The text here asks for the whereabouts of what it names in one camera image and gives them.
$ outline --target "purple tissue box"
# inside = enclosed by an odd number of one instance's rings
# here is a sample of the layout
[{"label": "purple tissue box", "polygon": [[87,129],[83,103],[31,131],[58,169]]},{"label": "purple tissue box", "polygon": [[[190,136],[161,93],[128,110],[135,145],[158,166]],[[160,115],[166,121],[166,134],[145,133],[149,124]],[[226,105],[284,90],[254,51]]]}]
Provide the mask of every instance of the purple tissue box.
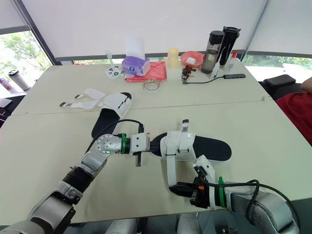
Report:
[{"label": "purple tissue box", "polygon": [[151,69],[151,64],[148,58],[143,60],[133,56],[126,56],[122,61],[122,69],[125,73],[144,77]]}]

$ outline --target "red cloth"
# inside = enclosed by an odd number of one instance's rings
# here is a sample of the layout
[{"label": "red cloth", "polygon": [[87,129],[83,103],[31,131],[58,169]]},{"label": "red cloth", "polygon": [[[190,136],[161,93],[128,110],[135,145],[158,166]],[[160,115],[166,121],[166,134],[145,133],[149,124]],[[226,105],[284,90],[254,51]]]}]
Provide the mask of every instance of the red cloth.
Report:
[{"label": "red cloth", "polygon": [[151,69],[144,77],[134,76],[126,78],[126,81],[144,82],[148,79],[158,79],[159,81],[167,80],[165,61],[151,62]]},{"label": "red cloth", "polygon": [[312,146],[312,94],[288,94],[276,102]]}]

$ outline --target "green ring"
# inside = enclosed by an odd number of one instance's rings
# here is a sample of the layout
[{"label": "green ring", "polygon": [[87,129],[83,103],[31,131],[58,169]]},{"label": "green ring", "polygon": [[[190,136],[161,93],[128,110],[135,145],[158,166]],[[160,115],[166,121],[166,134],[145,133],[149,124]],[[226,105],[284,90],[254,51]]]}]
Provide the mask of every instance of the green ring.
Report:
[{"label": "green ring", "polygon": [[121,134],[121,153],[124,154],[126,151],[126,142],[127,142],[127,136],[125,133]]},{"label": "green ring", "polygon": [[[219,184],[224,184],[222,177],[219,177]],[[220,204],[221,207],[225,208],[225,203],[224,203],[224,194],[223,194],[223,187],[219,187],[219,195],[220,195]]]}]

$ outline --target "red plastic bag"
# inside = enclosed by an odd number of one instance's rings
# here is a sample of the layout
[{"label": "red plastic bag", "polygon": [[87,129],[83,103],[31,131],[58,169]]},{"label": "red plastic bag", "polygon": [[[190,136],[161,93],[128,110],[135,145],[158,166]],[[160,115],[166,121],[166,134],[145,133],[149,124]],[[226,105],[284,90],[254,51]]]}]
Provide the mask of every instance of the red plastic bag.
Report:
[{"label": "red plastic bag", "polygon": [[158,79],[159,81],[167,80],[166,65],[164,61],[151,62],[151,69],[144,77],[134,76],[126,78],[127,82],[144,82],[147,79]]}]

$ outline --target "tissue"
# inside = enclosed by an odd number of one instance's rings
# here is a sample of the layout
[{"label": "tissue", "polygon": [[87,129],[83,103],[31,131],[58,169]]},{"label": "tissue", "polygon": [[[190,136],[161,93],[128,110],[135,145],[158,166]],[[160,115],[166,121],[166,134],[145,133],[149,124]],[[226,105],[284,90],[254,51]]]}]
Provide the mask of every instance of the tissue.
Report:
[{"label": "tissue", "polygon": [[145,57],[142,39],[128,36],[126,38],[126,58],[122,62],[126,74],[145,76],[151,69],[150,60]]}]

